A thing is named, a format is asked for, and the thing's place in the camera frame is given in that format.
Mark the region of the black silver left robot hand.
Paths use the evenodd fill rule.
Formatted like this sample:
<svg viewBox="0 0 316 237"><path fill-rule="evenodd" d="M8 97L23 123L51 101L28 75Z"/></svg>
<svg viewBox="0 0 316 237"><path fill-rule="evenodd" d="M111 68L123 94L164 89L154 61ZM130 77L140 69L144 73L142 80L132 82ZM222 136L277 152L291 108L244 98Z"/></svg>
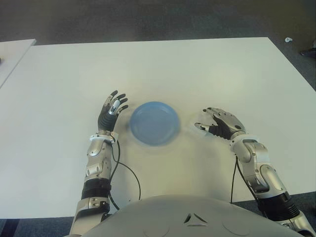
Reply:
<svg viewBox="0 0 316 237"><path fill-rule="evenodd" d="M128 101L126 94L118 95L118 91L113 91L105 100L98 117L97 126L100 134L106 131L113 132L120 113L128 108L124 103Z"/></svg>

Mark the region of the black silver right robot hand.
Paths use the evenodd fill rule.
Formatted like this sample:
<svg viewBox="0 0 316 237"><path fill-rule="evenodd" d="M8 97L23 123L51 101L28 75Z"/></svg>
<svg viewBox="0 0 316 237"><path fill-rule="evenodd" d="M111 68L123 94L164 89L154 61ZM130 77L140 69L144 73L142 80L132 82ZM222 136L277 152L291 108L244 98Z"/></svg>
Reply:
<svg viewBox="0 0 316 237"><path fill-rule="evenodd" d="M246 129L240 120L233 114L218 108L203 109L203 112L211 115L215 124L206 125L200 122L195 123L199 130L206 131L214 136L226 140L233 140L239 135L246 134Z"/></svg>

